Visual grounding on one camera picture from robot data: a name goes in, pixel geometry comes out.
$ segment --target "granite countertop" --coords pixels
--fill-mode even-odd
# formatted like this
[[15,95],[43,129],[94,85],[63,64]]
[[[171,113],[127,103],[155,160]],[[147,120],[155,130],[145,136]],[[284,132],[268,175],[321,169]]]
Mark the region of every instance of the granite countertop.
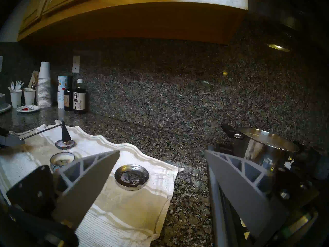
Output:
[[208,190],[207,143],[145,126],[127,123],[92,113],[76,115],[57,108],[35,113],[18,113],[14,109],[0,114],[1,127],[17,133],[53,125],[55,119],[68,126],[80,126],[86,133],[103,135],[108,141],[131,143],[143,153],[169,164],[183,167],[178,173],[160,237],[151,246],[211,246],[212,221]]

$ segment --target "stack of paper cups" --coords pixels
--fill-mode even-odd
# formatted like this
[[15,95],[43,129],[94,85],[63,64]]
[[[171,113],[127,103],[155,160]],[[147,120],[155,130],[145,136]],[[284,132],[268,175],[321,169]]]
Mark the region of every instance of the stack of paper cups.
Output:
[[41,62],[37,87],[37,103],[41,108],[51,106],[50,87],[50,63]]

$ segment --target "bottle label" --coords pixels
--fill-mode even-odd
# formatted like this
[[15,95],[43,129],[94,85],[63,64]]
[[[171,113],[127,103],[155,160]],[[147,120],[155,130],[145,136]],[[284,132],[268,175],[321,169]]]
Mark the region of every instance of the bottle label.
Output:
[[84,110],[86,108],[86,93],[73,92],[73,109]]
[[70,107],[70,96],[69,95],[64,96],[64,106]]

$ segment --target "small dish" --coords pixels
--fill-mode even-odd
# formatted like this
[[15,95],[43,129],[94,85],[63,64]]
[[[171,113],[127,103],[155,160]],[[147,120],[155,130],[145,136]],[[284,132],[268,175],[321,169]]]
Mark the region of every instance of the small dish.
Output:
[[118,185],[125,190],[138,190],[148,181],[148,171],[140,165],[123,165],[114,174]]
[[50,168],[54,172],[62,166],[71,163],[75,159],[75,155],[71,152],[60,152],[50,158]]
[[16,110],[18,112],[22,112],[22,113],[30,113],[30,112],[35,112],[35,111],[40,110],[40,107],[39,106],[36,106],[36,105],[28,105],[28,106],[18,107]]

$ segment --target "white towel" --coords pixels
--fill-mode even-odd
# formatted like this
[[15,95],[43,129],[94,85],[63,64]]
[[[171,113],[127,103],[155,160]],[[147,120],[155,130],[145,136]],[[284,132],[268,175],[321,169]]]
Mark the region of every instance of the white towel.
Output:
[[[18,135],[27,136],[51,126],[42,125]],[[76,230],[79,246],[149,246],[159,237],[174,191],[179,169],[143,154],[129,143],[114,144],[101,135],[86,134],[80,127],[68,127],[76,146],[68,151],[76,158],[120,150],[120,158],[92,207]],[[26,139],[26,144],[0,154],[0,185],[9,190],[40,165],[49,165],[52,155],[62,152],[55,142],[62,138],[60,127]],[[114,179],[125,164],[139,164],[149,172],[146,186],[123,190]]]

